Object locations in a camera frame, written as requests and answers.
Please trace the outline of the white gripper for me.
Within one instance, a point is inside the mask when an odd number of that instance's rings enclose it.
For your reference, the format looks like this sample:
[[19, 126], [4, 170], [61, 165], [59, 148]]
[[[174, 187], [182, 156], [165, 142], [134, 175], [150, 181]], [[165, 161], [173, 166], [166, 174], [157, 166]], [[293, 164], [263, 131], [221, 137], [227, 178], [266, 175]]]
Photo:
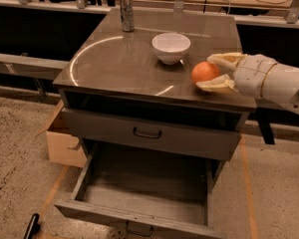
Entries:
[[210, 93], [237, 93], [261, 98], [264, 80], [269, 71], [277, 65], [277, 61], [263, 55], [246, 55], [242, 53], [212, 54], [207, 61], [234, 72], [234, 81], [227, 75], [221, 75], [213, 80], [197, 82], [196, 85]]

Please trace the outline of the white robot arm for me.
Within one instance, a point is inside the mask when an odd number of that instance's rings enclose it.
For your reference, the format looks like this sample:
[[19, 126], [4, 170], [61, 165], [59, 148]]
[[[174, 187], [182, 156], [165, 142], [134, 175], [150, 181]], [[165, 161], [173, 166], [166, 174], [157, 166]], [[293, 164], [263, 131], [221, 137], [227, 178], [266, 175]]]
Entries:
[[212, 54], [207, 61], [232, 74], [196, 83], [201, 90], [241, 93], [299, 115], [299, 68], [281, 64], [261, 54]]

